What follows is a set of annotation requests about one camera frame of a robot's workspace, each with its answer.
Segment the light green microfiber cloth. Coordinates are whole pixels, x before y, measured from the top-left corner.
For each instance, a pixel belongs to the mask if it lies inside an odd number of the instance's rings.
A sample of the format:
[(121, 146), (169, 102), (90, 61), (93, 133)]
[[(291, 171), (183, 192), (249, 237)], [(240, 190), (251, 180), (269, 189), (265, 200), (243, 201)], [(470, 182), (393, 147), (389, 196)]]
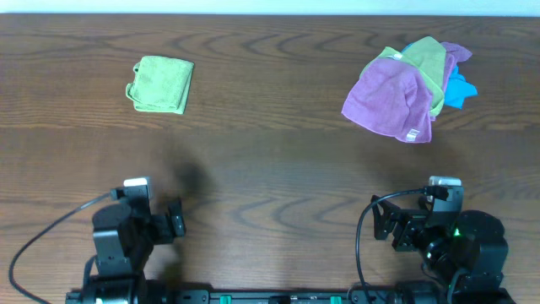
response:
[(193, 62), (178, 58), (144, 56), (132, 69), (134, 80), (127, 84), (126, 97), (136, 111), (182, 115), (194, 68)]

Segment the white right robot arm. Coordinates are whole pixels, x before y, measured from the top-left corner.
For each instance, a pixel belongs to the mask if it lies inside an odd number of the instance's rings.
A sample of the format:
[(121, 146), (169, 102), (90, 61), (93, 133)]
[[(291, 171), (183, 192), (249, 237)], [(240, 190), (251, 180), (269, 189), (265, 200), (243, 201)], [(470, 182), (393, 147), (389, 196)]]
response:
[(402, 209), (373, 196), (374, 237), (393, 235), (397, 252), (418, 252), (443, 288), (442, 303), (512, 303), (502, 288), (509, 247), (498, 218), (462, 210), (461, 192), (445, 199), (422, 196), (417, 209)]

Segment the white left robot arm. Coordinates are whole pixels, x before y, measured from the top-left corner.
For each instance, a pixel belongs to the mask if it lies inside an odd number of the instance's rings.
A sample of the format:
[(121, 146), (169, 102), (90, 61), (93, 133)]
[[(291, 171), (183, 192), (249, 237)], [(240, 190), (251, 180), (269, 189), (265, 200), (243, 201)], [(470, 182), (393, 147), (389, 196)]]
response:
[(172, 303), (163, 283), (148, 280), (144, 267), (154, 247), (183, 237), (186, 226), (179, 199), (164, 214), (152, 214), (146, 198), (121, 198), (93, 218), (98, 274), (86, 275), (81, 303)]

